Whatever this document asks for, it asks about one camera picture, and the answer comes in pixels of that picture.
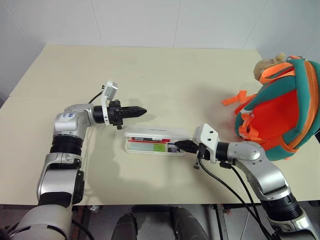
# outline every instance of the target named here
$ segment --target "white tiled wall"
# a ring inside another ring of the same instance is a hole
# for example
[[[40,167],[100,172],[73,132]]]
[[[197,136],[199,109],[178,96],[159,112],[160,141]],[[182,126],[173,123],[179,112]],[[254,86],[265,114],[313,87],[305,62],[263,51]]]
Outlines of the white tiled wall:
[[[257,48],[320,62],[319,0],[0,0],[0,99],[44,44]]]

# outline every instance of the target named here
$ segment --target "gray floor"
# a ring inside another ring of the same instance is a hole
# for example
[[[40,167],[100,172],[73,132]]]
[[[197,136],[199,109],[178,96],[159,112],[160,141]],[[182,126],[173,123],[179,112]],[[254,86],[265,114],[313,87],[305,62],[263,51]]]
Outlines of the gray floor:
[[[320,234],[320,207],[312,207],[307,202],[300,202],[300,205],[306,209],[311,221]],[[118,219],[125,213],[132,211],[132,205],[111,205],[104,206],[98,213],[91,213],[89,220],[89,230],[92,232],[95,240],[111,239],[113,229]],[[219,229],[216,218],[216,212],[209,205],[188,204],[181,205],[198,219],[210,239],[219,240]],[[19,221],[23,215],[30,209],[30,206],[8,207],[0,205],[0,226],[12,225]],[[265,212],[261,206],[258,211],[262,223],[269,232],[273,232]],[[139,240],[174,240],[174,233],[170,225],[168,212],[134,212],[138,223]],[[259,229],[258,224],[248,215],[245,208],[235,208],[231,214],[224,214],[227,235],[229,240],[264,240],[264,236]]]

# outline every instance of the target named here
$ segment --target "sticker on robot arm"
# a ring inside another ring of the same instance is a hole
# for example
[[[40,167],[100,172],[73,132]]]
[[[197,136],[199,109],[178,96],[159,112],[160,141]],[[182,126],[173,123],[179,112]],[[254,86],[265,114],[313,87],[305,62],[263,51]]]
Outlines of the sticker on robot arm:
[[[71,112],[62,113],[59,117],[59,122],[68,122],[71,119],[73,119],[75,115],[76,115],[75,113],[71,113]]]

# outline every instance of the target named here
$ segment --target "white table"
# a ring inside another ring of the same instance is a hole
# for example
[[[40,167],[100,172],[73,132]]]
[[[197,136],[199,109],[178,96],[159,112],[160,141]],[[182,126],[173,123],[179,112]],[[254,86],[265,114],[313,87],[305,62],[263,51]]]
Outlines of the white table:
[[[147,109],[141,117],[124,119],[124,127],[182,127],[192,135],[208,123],[222,141],[241,140],[232,114],[237,105],[223,106],[221,100],[242,89],[257,92],[261,85],[252,69],[260,59],[256,50],[47,45],[0,109],[0,204],[37,204],[55,116],[69,105],[87,103],[106,80],[118,83],[116,99],[123,107]],[[88,129],[81,205],[239,203],[193,168],[194,154],[127,153],[123,134],[103,124]],[[319,160],[319,144],[312,138],[291,160],[274,163],[298,201],[320,199],[320,188],[314,187],[320,182]],[[232,171],[206,165],[249,201]]]

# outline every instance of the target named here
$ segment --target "orange backpack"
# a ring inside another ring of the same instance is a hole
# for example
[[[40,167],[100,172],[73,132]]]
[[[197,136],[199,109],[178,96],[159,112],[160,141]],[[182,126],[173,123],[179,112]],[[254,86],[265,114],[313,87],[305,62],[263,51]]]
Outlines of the orange backpack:
[[[240,91],[222,101],[242,102],[234,111],[235,132],[262,145],[271,161],[291,157],[320,128],[320,64],[290,58],[263,71],[257,94]]]

